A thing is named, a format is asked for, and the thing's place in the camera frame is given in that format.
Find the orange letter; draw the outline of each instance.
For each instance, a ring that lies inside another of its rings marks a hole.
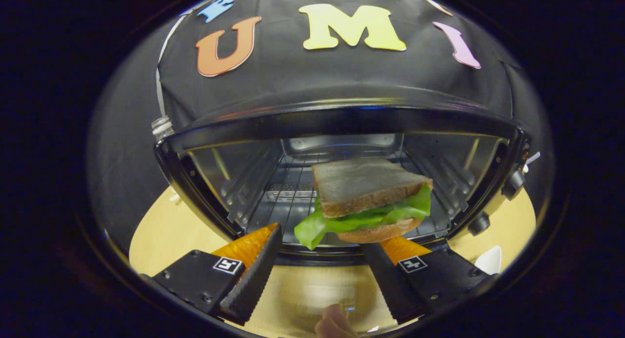
[[[197,71],[203,76],[217,76],[240,66],[252,54],[254,26],[260,21],[260,17],[252,17],[232,26],[237,31],[236,50],[226,58],[217,58],[217,42],[225,31],[218,30],[197,42]]]

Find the yellow letter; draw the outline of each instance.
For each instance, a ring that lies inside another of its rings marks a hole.
[[[310,22],[310,39],[304,42],[305,49],[335,48],[339,44],[337,38],[330,36],[330,28],[341,36],[350,46],[358,44],[365,28],[369,36],[364,43],[371,48],[404,51],[406,44],[397,37],[389,20],[388,9],[375,6],[360,6],[352,17],[331,4],[309,4],[299,9],[308,14]]]

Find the pink letter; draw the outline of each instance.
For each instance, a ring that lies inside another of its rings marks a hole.
[[[447,35],[447,39],[451,42],[451,46],[454,47],[454,58],[456,61],[466,64],[467,66],[480,69],[482,65],[479,64],[478,60],[473,57],[471,50],[467,46],[466,42],[462,39],[462,33],[460,33],[457,29],[451,28],[448,25],[444,25],[439,22],[433,22],[436,28],[442,30],[445,35]]]

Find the toaster oven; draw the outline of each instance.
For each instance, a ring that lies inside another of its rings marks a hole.
[[[522,187],[531,144],[523,129],[476,105],[427,102],[436,108],[355,98],[201,120],[159,140],[155,152],[170,184],[215,231],[238,238],[277,222],[277,264],[357,264],[360,247],[335,233],[314,251],[295,238],[314,211],[314,164],[375,156],[432,178],[431,215],[404,235],[420,244],[479,222],[496,193],[513,198]]]

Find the finger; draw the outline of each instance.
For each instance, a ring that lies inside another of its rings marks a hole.
[[[330,318],[322,318],[314,327],[317,338],[355,338],[350,332],[344,331]]]
[[[333,320],[341,329],[356,336],[354,329],[351,327],[350,323],[348,323],[348,318],[345,316],[341,304],[333,304],[326,307],[321,316],[323,318],[330,318],[330,320]]]

